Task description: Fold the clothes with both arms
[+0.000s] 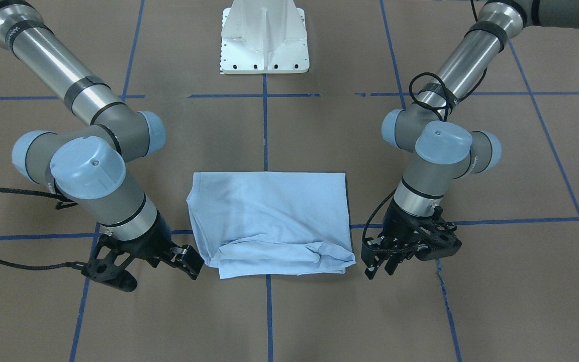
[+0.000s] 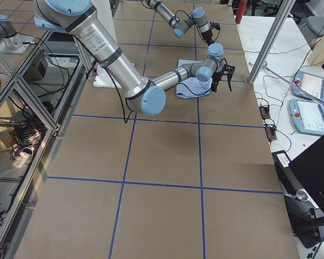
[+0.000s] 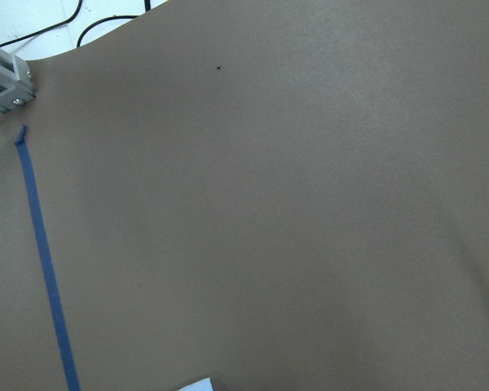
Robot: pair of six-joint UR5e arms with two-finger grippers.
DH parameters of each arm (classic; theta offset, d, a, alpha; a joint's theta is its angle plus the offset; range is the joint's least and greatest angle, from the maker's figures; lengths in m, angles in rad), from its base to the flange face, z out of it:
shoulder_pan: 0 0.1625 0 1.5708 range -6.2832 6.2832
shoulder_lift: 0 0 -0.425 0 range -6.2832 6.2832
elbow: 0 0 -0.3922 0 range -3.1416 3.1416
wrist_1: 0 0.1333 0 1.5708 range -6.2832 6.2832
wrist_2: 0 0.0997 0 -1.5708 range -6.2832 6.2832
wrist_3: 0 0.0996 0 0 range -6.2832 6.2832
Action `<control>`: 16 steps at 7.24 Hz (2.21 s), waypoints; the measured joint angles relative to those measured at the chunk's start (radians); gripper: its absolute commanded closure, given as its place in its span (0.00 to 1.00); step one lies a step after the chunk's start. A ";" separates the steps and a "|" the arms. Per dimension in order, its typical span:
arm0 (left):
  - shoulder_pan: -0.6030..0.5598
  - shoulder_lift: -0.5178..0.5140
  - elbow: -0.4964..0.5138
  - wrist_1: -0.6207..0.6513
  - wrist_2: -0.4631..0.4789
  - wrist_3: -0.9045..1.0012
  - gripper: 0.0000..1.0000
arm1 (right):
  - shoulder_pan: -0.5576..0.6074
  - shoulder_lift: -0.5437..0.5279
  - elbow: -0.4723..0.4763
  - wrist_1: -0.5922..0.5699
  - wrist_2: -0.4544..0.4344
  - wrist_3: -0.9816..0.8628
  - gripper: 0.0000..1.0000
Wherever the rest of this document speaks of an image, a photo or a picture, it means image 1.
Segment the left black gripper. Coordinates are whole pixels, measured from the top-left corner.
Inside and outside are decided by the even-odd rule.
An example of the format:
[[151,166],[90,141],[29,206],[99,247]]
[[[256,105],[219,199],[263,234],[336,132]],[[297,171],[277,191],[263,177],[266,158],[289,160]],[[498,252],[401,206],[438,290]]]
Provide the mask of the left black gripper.
[[383,218],[383,229],[377,238],[364,238],[361,243],[361,260],[366,265],[364,274],[373,280],[380,265],[392,276],[396,268],[416,254],[415,220],[430,216],[413,216],[391,200]]

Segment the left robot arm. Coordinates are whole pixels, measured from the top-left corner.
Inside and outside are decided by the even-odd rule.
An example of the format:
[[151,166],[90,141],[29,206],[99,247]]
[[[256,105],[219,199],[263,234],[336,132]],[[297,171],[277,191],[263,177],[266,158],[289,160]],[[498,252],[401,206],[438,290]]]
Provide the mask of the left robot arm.
[[388,210],[380,234],[361,241],[369,280],[382,266],[392,275],[412,257],[430,261],[458,252],[462,243],[455,236],[456,226],[442,218],[444,195],[454,179],[492,169],[502,147],[494,134],[467,131],[448,119],[524,28],[579,29],[579,1],[487,1],[474,16],[474,24],[443,66],[411,80],[411,106],[384,118],[383,139],[412,158],[395,190],[381,203]]

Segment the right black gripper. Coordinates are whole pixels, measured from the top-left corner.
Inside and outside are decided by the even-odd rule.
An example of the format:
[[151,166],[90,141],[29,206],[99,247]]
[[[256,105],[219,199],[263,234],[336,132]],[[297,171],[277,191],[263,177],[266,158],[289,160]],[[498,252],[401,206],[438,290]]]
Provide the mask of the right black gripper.
[[193,281],[197,280],[204,265],[204,260],[193,246],[179,246],[172,241],[171,228],[159,211],[154,224],[138,238],[121,241],[114,235],[104,234],[97,241],[96,255],[102,247],[115,250],[120,255],[127,253],[131,257],[146,260],[152,266],[164,261],[182,270]]

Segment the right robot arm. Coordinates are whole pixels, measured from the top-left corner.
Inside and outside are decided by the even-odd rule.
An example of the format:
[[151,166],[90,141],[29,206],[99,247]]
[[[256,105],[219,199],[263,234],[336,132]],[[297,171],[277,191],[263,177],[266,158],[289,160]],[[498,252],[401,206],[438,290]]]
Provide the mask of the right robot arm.
[[164,124],[152,112],[134,112],[95,76],[25,1],[0,1],[0,47],[33,71],[83,122],[69,133],[32,131],[20,137],[12,163],[25,178],[48,189],[57,208],[79,205],[101,225],[86,262],[40,266],[73,268],[92,281],[130,292],[137,281],[127,270],[135,259],[165,263],[195,280],[203,259],[177,245],[167,220],[127,169],[127,163],[160,150]]

